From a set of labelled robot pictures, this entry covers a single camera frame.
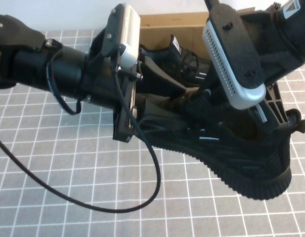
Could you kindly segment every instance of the black sneaker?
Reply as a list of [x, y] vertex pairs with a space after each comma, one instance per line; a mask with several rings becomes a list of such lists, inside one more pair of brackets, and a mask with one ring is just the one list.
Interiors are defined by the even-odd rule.
[[305, 133], [305, 120], [298, 110], [286, 111], [285, 127], [264, 133], [251, 110], [236, 110], [228, 103], [212, 106], [206, 93], [195, 95], [195, 90], [166, 100], [163, 107], [181, 111], [188, 127], [147, 133], [154, 147], [195, 157], [248, 198], [268, 200], [288, 189], [291, 134]]
[[140, 45], [139, 57], [142, 55], [150, 57], [165, 73], [186, 87], [199, 87], [211, 63], [182, 48], [174, 35], [171, 35], [169, 47], [161, 50], [149, 50]]

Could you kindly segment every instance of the screw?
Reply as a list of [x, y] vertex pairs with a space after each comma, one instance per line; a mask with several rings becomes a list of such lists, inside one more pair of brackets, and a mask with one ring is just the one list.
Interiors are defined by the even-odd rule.
[[85, 102], [89, 104], [89, 103], [91, 102], [91, 97], [92, 97], [91, 95], [88, 95], [88, 96], [85, 98]]
[[229, 22], [227, 25], [222, 27], [225, 31], [229, 31], [233, 28], [233, 23]]
[[253, 77], [255, 74], [256, 74], [255, 71], [248, 71], [248, 72], [245, 74], [245, 77]]
[[140, 73], [136, 74], [136, 79], [137, 80], [142, 80], [143, 79], [143, 75], [141, 75]]
[[52, 39], [47, 39], [47, 41], [46, 41], [46, 46], [52, 46]]

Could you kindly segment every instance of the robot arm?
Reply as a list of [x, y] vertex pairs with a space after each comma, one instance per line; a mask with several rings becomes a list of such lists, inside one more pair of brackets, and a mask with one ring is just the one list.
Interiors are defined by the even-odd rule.
[[[275, 198], [291, 181], [290, 136], [305, 133], [305, 120], [284, 110], [276, 84], [305, 64], [305, 0], [246, 14], [205, 2], [212, 67], [199, 88], [185, 88], [149, 57], [122, 66], [118, 5], [88, 54], [0, 15], [0, 89], [21, 83], [50, 91], [72, 115], [82, 101], [113, 109], [113, 139], [137, 136], [188, 154], [241, 195]], [[76, 111], [61, 96], [75, 98]]]

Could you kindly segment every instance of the black cable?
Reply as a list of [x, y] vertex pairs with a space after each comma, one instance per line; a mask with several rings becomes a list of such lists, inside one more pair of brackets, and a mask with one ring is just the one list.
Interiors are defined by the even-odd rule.
[[46, 77], [47, 77], [47, 82], [49, 89], [59, 105], [70, 115], [77, 115], [81, 112], [82, 106], [81, 106], [81, 99], [77, 100], [77, 109], [76, 111], [73, 111], [68, 104], [64, 101], [62, 96], [59, 93], [59, 90], [56, 86], [55, 79], [54, 79], [54, 73], [53, 73], [53, 61], [60, 57], [63, 53], [63, 48], [59, 49], [51, 58], [51, 60], [47, 63], [47, 68], [46, 68]]
[[31, 177], [33, 180], [35, 180], [38, 184], [40, 184], [41, 186], [43, 186], [45, 189], [47, 189], [48, 191], [52, 192], [53, 194], [57, 195], [60, 198], [63, 198], [69, 202], [72, 202], [78, 206], [81, 207], [85, 207], [87, 209], [91, 209], [94, 211], [101, 211], [101, 212], [107, 212], [107, 213], [127, 213], [127, 212], [133, 212], [133, 211], [137, 211], [140, 210], [144, 207], [146, 207], [147, 205], [149, 205], [158, 195], [159, 190], [160, 190], [160, 186], [161, 186], [161, 172], [160, 172], [160, 166], [159, 166], [159, 162], [157, 159], [157, 156], [151, 146], [151, 144], [148, 142], [146, 136], [144, 135], [143, 131], [141, 130], [138, 122], [136, 121], [136, 119], [134, 118], [134, 116], [132, 115], [130, 109], [128, 108], [125, 99], [123, 97], [123, 93], [121, 91], [120, 88], [120, 84], [118, 81], [118, 73], [115, 71], [113, 72], [113, 77], [114, 77], [114, 85], [116, 88], [116, 93], [118, 95], [118, 98], [123, 106], [123, 108], [126, 111], [127, 116], [130, 118], [131, 123], [133, 124], [133, 126], [135, 127], [135, 129], [137, 130], [140, 139], [146, 144], [155, 168], [156, 168], [156, 173], [157, 173], [157, 185], [156, 185], [156, 189], [154, 191], [154, 193], [152, 194], [152, 196], [144, 203], [135, 206], [135, 207], [131, 207], [131, 208], [126, 208], [126, 209], [109, 209], [109, 208], [103, 208], [103, 207], [98, 207], [98, 206], [93, 206], [90, 204], [86, 204], [84, 202], [78, 201], [72, 197], [69, 197], [61, 192], [59, 192], [58, 190], [52, 188], [51, 186], [49, 186], [48, 184], [46, 184], [44, 181], [42, 181], [40, 178], [38, 178], [35, 174], [33, 174], [29, 169], [27, 169], [15, 156], [14, 154], [0, 141], [0, 148], [12, 159], [12, 161], [19, 167], [21, 168], [29, 177]]

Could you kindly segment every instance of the cardboard box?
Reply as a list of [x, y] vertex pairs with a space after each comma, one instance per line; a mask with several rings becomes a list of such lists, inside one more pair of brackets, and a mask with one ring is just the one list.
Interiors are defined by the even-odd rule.
[[[238, 12], [250, 12], [247, 8]], [[202, 40], [203, 28], [208, 12], [141, 15], [140, 44], [148, 49], [159, 50], [168, 47], [171, 34], [175, 35], [181, 47], [195, 52], [199, 57], [210, 59]]]

